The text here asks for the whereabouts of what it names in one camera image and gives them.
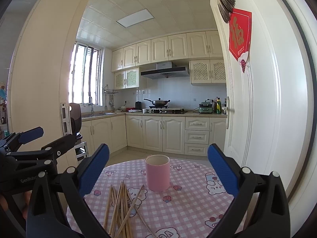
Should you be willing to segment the red fu door decoration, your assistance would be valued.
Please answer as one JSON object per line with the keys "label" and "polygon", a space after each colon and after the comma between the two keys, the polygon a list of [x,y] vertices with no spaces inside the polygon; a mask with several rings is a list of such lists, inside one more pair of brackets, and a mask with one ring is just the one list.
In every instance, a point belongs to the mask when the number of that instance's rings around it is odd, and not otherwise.
{"label": "red fu door decoration", "polygon": [[245,73],[251,43],[252,13],[233,9],[229,21],[229,51]]}

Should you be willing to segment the pink cylindrical utensil cup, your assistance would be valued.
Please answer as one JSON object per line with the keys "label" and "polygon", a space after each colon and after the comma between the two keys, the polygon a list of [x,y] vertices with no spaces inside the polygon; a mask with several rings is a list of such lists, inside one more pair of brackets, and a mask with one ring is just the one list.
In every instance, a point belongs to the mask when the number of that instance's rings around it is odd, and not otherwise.
{"label": "pink cylindrical utensil cup", "polygon": [[145,159],[147,186],[154,192],[162,192],[170,186],[170,158],[150,155]]}

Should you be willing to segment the pink checkered tablecloth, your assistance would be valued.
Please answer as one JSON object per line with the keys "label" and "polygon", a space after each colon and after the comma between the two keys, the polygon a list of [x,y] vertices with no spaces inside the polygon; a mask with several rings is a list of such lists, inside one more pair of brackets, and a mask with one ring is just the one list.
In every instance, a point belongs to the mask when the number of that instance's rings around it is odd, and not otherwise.
{"label": "pink checkered tablecloth", "polygon": [[[105,167],[92,191],[84,197],[102,224],[110,186],[118,189],[124,182],[128,189],[142,195],[136,208],[156,237],[207,237],[214,230],[233,200],[211,166],[172,159],[170,187],[154,192],[147,186],[145,160],[132,160]],[[114,205],[110,205],[107,222],[111,222]],[[132,213],[133,237],[151,237],[150,232]]]}

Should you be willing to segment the green bottle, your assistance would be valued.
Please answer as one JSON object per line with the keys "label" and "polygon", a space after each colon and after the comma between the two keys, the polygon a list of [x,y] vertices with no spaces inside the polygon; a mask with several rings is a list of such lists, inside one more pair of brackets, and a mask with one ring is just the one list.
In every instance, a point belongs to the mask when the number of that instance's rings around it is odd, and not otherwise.
{"label": "green bottle", "polygon": [[221,106],[221,100],[217,98],[217,114],[221,114],[222,106]]}

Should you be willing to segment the range hood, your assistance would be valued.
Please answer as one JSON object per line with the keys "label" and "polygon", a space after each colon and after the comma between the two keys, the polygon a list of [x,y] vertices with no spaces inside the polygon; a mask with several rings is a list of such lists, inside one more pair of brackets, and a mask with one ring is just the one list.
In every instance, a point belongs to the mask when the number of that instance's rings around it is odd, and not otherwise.
{"label": "range hood", "polygon": [[156,69],[142,71],[140,76],[148,79],[168,79],[174,77],[189,77],[188,66],[176,66],[173,62],[161,62],[156,64]]}

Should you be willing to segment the sink faucet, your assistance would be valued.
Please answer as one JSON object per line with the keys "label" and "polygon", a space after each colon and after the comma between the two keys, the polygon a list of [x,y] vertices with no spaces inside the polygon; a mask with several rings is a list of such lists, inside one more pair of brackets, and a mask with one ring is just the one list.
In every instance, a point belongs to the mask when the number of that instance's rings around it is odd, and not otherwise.
{"label": "sink faucet", "polygon": [[91,96],[89,96],[89,106],[91,108],[90,115],[93,116],[94,115],[94,103],[93,103],[93,100],[92,100]]}

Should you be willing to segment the lower kitchen cabinets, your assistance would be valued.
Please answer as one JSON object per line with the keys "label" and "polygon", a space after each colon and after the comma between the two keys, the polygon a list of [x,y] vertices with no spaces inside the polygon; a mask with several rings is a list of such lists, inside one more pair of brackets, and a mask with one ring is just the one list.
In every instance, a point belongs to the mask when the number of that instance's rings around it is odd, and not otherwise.
{"label": "lower kitchen cabinets", "polygon": [[89,154],[105,143],[112,153],[131,147],[204,157],[209,145],[224,147],[226,119],[189,113],[117,113],[85,118],[80,132]]}

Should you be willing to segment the upper kitchen cabinets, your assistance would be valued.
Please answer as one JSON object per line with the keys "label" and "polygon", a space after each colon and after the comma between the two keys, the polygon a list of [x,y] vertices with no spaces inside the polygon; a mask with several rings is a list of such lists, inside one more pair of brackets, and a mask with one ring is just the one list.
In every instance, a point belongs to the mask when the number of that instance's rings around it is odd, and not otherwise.
{"label": "upper kitchen cabinets", "polygon": [[191,84],[225,83],[226,72],[217,31],[200,31],[163,36],[133,44],[112,53],[114,88],[140,86],[140,73],[171,61],[188,66]]}

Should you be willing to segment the green toaster appliance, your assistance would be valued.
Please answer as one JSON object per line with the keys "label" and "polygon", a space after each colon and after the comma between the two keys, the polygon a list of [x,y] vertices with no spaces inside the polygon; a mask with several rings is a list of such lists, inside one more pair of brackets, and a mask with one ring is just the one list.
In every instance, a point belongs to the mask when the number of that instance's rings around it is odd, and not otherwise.
{"label": "green toaster appliance", "polygon": [[213,113],[213,104],[210,101],[201,102],[199,105],[199,113]]}

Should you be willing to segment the dark rice cooker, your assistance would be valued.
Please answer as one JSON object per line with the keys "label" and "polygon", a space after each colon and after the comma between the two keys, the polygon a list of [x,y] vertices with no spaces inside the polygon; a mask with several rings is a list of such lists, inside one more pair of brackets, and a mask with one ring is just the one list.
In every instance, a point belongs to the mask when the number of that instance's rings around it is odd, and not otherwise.
{"label": "dark rice cooker", "polygon": [[72,135],[79,140],[81,137],[80,130],[82,126],[81,107],[77,103],[70,103],[70,124],[72,128]]}

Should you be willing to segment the kitchen window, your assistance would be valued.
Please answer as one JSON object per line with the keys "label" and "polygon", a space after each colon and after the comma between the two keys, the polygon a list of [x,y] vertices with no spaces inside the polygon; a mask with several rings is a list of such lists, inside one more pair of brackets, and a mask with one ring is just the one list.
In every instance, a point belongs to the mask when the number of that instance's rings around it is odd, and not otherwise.
{"label": "kitchen window", "polygon": [[102,85],[103,51],[81,42],[74,43],[68,80],[68,101],[101,106]]}

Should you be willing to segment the gas stove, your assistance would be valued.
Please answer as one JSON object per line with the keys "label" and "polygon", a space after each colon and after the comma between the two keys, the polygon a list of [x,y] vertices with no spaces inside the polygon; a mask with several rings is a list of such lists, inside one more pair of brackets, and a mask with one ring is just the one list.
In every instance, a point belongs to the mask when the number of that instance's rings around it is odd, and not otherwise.
{"label": "gas stove", "polygon": [[154,114],[184,114],[185,110],[183,108],[168,108],[168,107],[151,107],[145,108],[145,113],[154,113]]}

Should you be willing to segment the black wok on stove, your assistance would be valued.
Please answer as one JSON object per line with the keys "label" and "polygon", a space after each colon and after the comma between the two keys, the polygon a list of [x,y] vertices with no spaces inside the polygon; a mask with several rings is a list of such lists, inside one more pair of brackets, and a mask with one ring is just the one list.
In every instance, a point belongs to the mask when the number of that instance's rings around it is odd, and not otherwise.
{"label": "black wok on stove", "polygon": [[153,106],[159,107],[159,108],[166,106],[170,102],[170,100],[162,100],[161,98],[159,98],[157,100],[150,100],[150,99],[144,98],[144,100],[150,101]]}

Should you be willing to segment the white door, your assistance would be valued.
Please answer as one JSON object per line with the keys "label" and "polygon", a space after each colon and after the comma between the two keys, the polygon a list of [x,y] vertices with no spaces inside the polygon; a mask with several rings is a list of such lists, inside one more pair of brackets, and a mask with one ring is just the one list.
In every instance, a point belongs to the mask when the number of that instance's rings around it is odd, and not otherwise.
{"label": "white door", "polygon": [[291,236],[316,235],[316,0],[235,0],[251,13],[245,66],[229,50],[231,27],[210,6],[226,67],[224,152],[259,174],[277,171]]}

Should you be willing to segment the kitchen cabinets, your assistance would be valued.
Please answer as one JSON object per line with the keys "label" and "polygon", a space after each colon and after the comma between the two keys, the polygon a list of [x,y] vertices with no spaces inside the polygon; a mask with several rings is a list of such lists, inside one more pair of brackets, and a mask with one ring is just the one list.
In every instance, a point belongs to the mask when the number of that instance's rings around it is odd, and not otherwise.
{"label": "kitchen cabinets", "polygon": [[112,153],[131,147],[204,157],[209,145],[224,147],[226,119],[189,113],[117,113],[85,118],[80,132],[89,154],[105,143]]}
{"label": "kitchen cabinets", "polygon": [[140,73],[171,61],[188,66],[191,84],[225,83],[226,72],[217,31],[200,31],[163,36],[133,44],[112,53],[114,88],[140,86]]}

